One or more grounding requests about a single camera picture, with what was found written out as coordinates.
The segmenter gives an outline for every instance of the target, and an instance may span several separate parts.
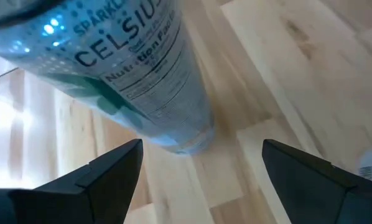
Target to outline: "celsius logo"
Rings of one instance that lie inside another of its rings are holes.
[[[139,31],[146,26],[146,22],[151,20],[157,12],[157,7],[160,6],[163,0],[140,0],[139,5],[134,9],[132,14],[127,13],[124,9],[122,12],[123,18],[117,19],[120,29],[124,33],[129,34],[128,40],[117,40],[113,35],[100,30],[101,34],[105,34],[105,38],[99,39],[90,45],[90,50],[82,50],[75,54],[75,60],[84,67],[91,67],[97,64],[98,60],[104,60],[114,53],[108,49],[108,45],[116,50],[121,50],[129,44],[130,40],[135,39]],[[99,23],[105,20],[115,20],[114,15],[125,5],[126,1],[108,0],[104,8],[95,11],[95,14],[90,13],[89,21],[82,21],[74,27],[80,37],[85,35],[88,29],[96,27]]]
[[[117,19],[115,18],[116,14],[127,3],[127,0],[107,0],[103,7],[95,11],[88,11],[88,20],[81,21],[74,26],[73,30],[81,37],[89,29],[98,26],[104,21],[117,19],[116,22],[121,26],[122,30],[130,34],[130,39],[133,39],[138,35],[140,27],[145,27],[146,21],[154,16],[156,8],[161,2],[162,0],[140,0],[140,4],[134,9],[133,13],[130,14],[123,9],[121,12],[123,18]]]

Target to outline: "wood grain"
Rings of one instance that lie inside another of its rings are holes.
[[[143,138],[125,223],[288,224],[264,139],[355,171],[372,148],[372,0],[180,3],[215,114],[207,150],[170,154],[18,69],[0,77],[0,188],[32,189]]]

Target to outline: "celsius can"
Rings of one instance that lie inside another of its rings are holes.
[[[2,0],[0,56],[170,152],[213,139],[178,0]]]

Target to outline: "energy drink can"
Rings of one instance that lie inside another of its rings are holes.
[[[0,56],[170,152],[213,139],[177,0],[0,1]]]

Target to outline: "hardwood floor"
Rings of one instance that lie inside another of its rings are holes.
[[[216,139],[193,157],[144,141],[126,223],[290,223],[263,139],[356,171],[372,149],[372,0],[182,3]],[[0,78],[0,187],[37,187],[139,137],[23,70]]]

